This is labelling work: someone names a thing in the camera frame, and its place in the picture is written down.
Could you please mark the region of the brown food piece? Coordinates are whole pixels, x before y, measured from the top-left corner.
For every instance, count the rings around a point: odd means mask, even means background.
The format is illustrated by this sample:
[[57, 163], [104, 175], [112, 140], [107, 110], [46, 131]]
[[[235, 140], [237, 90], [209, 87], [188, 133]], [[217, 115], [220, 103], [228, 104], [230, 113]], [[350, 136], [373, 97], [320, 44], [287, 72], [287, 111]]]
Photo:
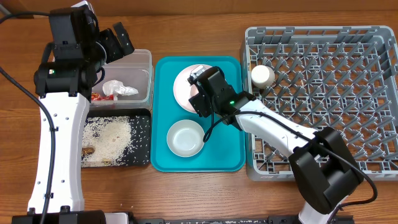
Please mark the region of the brown food piece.
[[82, 156], [89, 156], [95, 152], [95, 148], [93, 147], [84, 147], [81, 150]]

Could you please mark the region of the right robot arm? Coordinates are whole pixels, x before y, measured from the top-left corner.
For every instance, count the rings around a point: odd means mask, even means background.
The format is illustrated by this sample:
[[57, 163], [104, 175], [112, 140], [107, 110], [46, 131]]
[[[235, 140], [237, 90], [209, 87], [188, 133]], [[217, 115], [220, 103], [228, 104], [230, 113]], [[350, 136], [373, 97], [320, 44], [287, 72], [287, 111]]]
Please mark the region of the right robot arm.
[[187, 81], [198, 89], [189, 102], [199, 116], [219, 116], [220, 123], [261, 138], [288, 159], [305, 200], [300, 223], [331, 223], [346, 197], [364, 180], [337, 130], [302, 126], [270, 110], [254, 95], [235, 92], [220, 67], [200, 65]]

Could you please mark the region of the white paper cup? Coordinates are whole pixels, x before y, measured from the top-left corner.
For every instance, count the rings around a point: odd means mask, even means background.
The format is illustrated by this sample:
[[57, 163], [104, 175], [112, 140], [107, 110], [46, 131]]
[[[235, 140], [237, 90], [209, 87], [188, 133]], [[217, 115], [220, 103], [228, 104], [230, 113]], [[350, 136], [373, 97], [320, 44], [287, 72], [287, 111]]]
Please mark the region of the white paper cup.
[[257, 65], [251, 70], [251, 80], [255, 87], [264, 89], [273, 85], [275, 73], [268, 66]]

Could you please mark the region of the grey bowl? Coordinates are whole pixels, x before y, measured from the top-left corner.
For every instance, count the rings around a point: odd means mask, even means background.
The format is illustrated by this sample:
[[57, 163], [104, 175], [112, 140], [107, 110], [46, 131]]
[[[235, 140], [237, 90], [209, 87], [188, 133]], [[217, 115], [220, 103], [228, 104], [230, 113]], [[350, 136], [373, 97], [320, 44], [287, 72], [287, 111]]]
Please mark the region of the grey bowl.
[[179, 157], [192, 157], [204, 146], [203, 128], [195, 121], [183, 119], [174, 123], [167, 133], [169, 149]]

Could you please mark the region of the large pink plate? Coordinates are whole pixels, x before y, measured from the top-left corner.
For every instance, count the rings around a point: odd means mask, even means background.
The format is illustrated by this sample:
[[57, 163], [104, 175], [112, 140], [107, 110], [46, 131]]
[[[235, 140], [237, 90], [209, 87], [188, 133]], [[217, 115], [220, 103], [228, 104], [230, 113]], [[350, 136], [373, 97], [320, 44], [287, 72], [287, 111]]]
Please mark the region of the large pink plate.
[[197, 67], [204, 67], [209, 69], [210, 65], [194, 64], [184, 68], [176, 77], [173, 86], [173, 94], [176, 102], [186, 111], [196, 113], [193, 106], [190, 104], [189, 99], [198, 93], [195, 85], [191, 86], [188, 78], [191, 72]]

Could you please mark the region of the white tissue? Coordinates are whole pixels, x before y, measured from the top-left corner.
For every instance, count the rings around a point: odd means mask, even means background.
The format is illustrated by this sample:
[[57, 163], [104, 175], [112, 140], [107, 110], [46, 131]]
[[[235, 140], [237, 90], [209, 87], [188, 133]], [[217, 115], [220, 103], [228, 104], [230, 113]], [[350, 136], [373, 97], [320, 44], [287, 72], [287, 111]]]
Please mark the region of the white tissue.
[[110, 95], [131, 96], [139, 93], [137, 89], [130, 86], [124, 86], [123, 82], [117, 80], [110, 80], [108, 82], [105, 82], [103, 84], [102, 89], [103, 93], [106, 96]]

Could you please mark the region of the red snack wrapper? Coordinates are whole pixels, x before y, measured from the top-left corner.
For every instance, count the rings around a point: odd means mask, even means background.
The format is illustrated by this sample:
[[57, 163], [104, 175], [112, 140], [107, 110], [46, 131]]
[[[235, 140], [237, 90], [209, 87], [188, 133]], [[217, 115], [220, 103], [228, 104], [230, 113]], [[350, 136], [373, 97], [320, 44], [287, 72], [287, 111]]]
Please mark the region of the red snack wrapper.
[[114, 100], [114, 95], [101, 96], [99, 93], [93, 92], [91, 94], [91, 100], [92, 101], [113, 101]]

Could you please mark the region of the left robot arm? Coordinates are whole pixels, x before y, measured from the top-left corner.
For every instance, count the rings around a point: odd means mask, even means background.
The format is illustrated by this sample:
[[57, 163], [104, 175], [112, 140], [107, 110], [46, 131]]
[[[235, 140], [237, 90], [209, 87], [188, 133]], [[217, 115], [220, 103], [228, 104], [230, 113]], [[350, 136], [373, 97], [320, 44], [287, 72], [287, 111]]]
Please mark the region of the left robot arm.
[[104, 64], [133, 53], [121, 23], [99, 30], [95, 22], [50, 25], [53, 41], [34, 73], [41, 129], [39, 161], [27, 214], [13, 223], [132, 223], [129, 212], [86, 210], [81, 187], [83, 127], [93, 87]]

